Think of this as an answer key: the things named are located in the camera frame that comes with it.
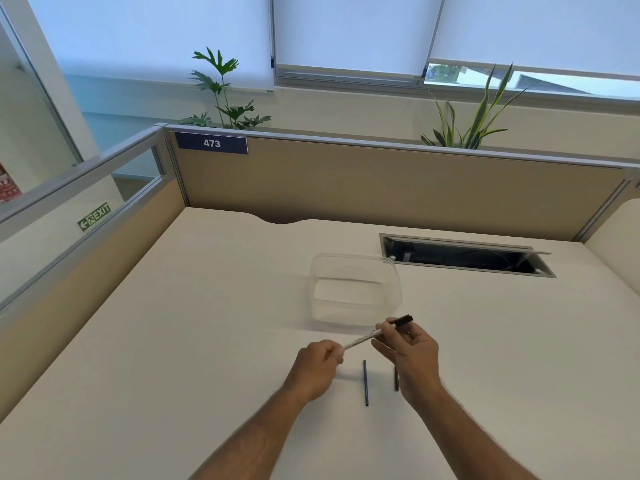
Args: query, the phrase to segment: cubicle partition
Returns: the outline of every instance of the cubicle partition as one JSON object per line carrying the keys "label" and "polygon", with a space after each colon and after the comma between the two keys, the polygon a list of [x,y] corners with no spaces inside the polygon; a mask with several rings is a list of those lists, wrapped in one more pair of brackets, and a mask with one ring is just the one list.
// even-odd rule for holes
{"label": "cubicle partition", "polygon": [[[105,196],[136,158],[157,176]],[[635,161],[156,125],[0,206],[0,420],[185,206],[584,242],[639,182]]]}
{"label": "cubicle partition", "polygon": [[584,242],[640,196],[637,161],[166,129],[189,205],[275,223],[330,219]]}

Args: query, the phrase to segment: exit sign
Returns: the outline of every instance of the exit sign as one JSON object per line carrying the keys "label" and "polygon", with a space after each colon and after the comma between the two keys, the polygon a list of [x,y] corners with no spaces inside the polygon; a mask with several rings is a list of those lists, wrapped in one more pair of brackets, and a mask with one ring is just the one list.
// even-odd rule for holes
{"label": "exit sign", "polygon": [[109,207],[109,204],[105,202],[100,207],[80,219],[77,222],[78,227],[80,227],[82,232],[84,232],[89,229],[89,227],[97,224],[97,222],[101,220],[101,218],[105,217],[110,211],[111,208]]}

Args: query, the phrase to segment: person's right hand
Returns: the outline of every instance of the person's right hand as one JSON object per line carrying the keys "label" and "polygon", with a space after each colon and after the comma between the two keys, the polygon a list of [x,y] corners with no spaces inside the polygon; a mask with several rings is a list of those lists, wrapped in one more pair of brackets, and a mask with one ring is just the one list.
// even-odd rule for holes
{"label": "person's right hand", "polygon": [[371,344],[395,364],[400,377],[400,391],[409,404],[416,409],[425,395],[442,389],[438,373],[438,343],[415,322],[396,330],[386,322],[376,325],[382,335],[372,339]]}

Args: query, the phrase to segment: desk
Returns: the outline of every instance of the desk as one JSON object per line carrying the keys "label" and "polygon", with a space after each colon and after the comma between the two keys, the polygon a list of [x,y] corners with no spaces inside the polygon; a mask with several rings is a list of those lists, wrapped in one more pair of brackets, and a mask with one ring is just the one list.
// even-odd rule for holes
{"label": "desk", "polygon": [[[0,478],[187,478],[301,346],[353,338],[311,320],[310,261],[379,256],[380,232],[552,252],[557,279],[398,265],[398,314],[439,341],[453,395],[542,478],[640,475],[640,298],[582,244],[185,209],[0,424]],[[349,350],[273,478],[454,478],[392,371],[368,344]]]}

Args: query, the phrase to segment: plastic container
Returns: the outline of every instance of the plastic container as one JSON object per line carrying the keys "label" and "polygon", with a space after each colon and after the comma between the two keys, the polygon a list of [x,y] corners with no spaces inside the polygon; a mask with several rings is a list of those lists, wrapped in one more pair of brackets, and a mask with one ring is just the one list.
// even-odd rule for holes
{"label": "plastic container", "polygon": [[393,316],[402,303],[400,279],[391,259],[316,254],[310,277],[315,320],[373,325]]}

